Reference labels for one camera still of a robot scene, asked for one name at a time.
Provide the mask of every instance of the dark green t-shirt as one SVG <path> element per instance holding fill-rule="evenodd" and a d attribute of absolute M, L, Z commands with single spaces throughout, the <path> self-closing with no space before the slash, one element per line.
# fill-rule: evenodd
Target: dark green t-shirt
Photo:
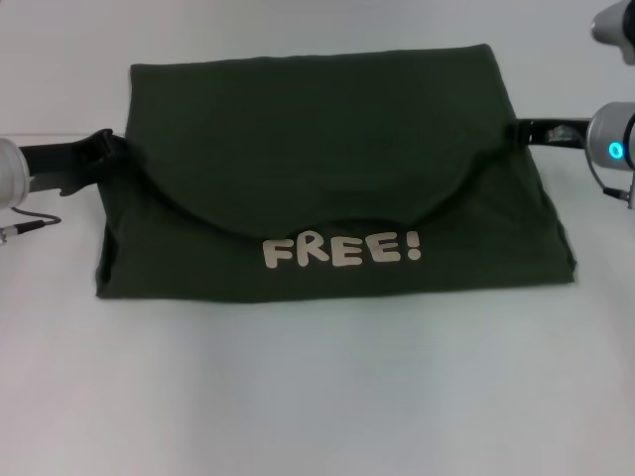
<path fill-rule="evenodd" d="M 487 46 L 134 65 L 100 186 L 102 298 L 268 301 L 569 283 Z"/>

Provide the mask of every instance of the white tabletop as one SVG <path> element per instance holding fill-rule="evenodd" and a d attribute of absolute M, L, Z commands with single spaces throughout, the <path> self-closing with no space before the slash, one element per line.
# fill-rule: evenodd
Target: white tabletop
<path fill-rule="evenodd" d="M 635 69 L 587 38 L 595 0 L 29 3 L 0 4 L 6 133 L 121 130 L 136 61 L 490 43 L 519 116 L 588 116 L 635 91 Z M 24 208 L 63 224 L 0 249 L 0 474 L 632 475 L 635 212 L 580 152 L 535 158 L 579 261 L 572 286 L 101 301 L 96 189 L 30 195 Z"/>

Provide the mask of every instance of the white background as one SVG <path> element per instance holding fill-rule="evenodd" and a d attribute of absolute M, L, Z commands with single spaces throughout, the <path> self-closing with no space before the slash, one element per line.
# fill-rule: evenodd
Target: white background
<path fill-rule="evenodd" d="M 480 43 L 519 116 L 589 116 L 635 100 L 635 68 L 588 34 L 607 5 L 2 0 L 0 136 L 122 131 L 133 62 Z M 25 208 L 63 224 L 0 249 L 0 474 L 634 474 L 635 214 L 599 192 L 580 152 L 535 157 L 579 260 L 574 286 L 99 301 L 96 190 L 31 195 Z"/>

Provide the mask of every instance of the blue indicator light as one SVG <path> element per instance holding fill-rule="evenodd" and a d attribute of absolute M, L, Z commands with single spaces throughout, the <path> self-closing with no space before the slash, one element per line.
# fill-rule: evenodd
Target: blue indicator light
<path fill-rule="evenodd" d="M 614 142 L 608 146 L 608 153 L 613 159 L 619 160 L 624 157 L 624 148 L 619 142 Z"/>

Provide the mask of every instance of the white lettering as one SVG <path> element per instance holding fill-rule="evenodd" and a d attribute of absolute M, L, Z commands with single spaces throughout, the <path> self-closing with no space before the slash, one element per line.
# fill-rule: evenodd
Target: white lettering
<path fill-rule="evenodd" d="M 397 233 L 377 233 L 376 235 L 370 235 L 366 237 L 366 245 L 370 250 L 370 254 L 373 256 L 373 260 L 376 263 L 390 263 L 392 261 L 400 261 L 401 255 L 398 251 L 386 251 L 391 248 L 397 248 L 398 243 L 392 241 L 390 243 L 382 243 L 388 240 L 397 239 Z"/>
<path fill-rule="evenodd" d="M 267 268 L 278 268 L 278 260 L 291 260 L 294 254 L 291 251 L 281 251 L 278 248 L 291 248 L 294 240 L 267 240 L 262 244 L 265 252 L 265 264 Z"/>
<path fill-rule="evenodd" d="M 333 255 L 333 265 L 340 266 L 357 266 L 361 265 L 361 258 L 346 254 L 361 253 L 361 248 L 346 245 L 361 245 L 363 241 L 359 238 L 348 238 L 346 236 L 334 236 L 330 239 L 330 252 Z"/>
<path fill-rule="evenodd" d="M 309 255 L 313 255 L 320 261 L 328 261 L 328 254 L 319 247 L 324 244 L 324 239 L 319 233 L 305 231 L 298 235 L 298 264 L 305 267 L 309 264 Z"/>
<path fill-rule="evenodd" d="M 412 250 L 408 251 L 408 258 L 413 261 L 421 259 L 421 251 L 419 250 L 419 233 L 416 231 L 409 231 L 406 235 L 406 241 L 408 246 L 412 248 Z"/>

